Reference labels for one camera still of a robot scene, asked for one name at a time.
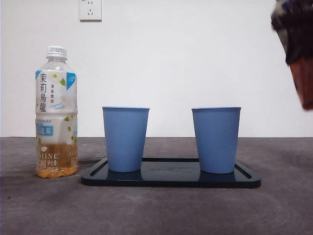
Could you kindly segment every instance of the white bottle cap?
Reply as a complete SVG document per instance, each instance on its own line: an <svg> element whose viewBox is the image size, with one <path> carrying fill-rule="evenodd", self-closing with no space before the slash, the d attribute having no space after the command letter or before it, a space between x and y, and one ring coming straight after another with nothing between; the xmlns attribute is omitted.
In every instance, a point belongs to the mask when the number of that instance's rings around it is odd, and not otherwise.
<svg viewBox="0 0 313 235"><path fill-rule="evenodd" d="M47 57L49 56L59 56L59 57L67 58L67 50L64 47L49 46Z"/></svg>

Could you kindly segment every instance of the blurry object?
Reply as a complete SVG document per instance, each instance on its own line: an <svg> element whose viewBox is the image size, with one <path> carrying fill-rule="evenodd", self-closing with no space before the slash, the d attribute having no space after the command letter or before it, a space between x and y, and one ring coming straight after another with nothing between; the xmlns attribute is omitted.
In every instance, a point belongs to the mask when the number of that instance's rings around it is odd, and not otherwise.
<svg viewBox="0 0 313 235"><path fill-rule="evenodd" d="M280 0L271 16L302 107L313 109L313 0Z"/></svg>

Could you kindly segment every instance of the black tray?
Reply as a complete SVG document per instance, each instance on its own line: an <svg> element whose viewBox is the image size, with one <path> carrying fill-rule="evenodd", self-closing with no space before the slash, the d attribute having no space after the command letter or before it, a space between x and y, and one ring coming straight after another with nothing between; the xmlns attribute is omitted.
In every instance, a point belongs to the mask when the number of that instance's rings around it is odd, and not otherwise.
<svg viewBox="0 0 313 235"><path fill-rule="evenodd" d="M229 174L200 170L198 158L143 158L141 170L129 173L108 169L107 158L86 171L81 178L88 186L257 188L261 179L239 162Z"/></svg>

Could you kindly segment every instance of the gray floor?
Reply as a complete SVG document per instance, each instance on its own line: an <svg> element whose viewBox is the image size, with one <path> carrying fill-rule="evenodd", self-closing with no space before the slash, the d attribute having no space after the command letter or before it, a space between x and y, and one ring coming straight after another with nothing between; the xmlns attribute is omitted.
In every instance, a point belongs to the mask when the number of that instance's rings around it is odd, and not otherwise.
<svg viewBox="0 0 313 235"><path fill-rule="evenodd" d="M35 139L1 139L1 234L313 234L313 139L239 139L256 189L88 187L80 175L105 155L79 138L72 176L35 174ZM196 157L194 138L147 138L145 157Z"/></svg>

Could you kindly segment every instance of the blue cup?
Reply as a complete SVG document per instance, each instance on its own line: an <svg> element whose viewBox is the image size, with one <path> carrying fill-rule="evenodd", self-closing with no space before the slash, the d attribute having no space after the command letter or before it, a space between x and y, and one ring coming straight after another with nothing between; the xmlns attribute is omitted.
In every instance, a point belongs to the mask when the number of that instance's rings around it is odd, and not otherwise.
<svg viewBox="0 0 313 235"><path fill-rule="evenodd" d="M192 109L201 170L234 171L241 107Z"/></svg>
<svg viewBox="0 0 313 235"><path fill-rule="evenodd" d="M133 172L141 167L149 108L102 107L108 167Z"/></svg>

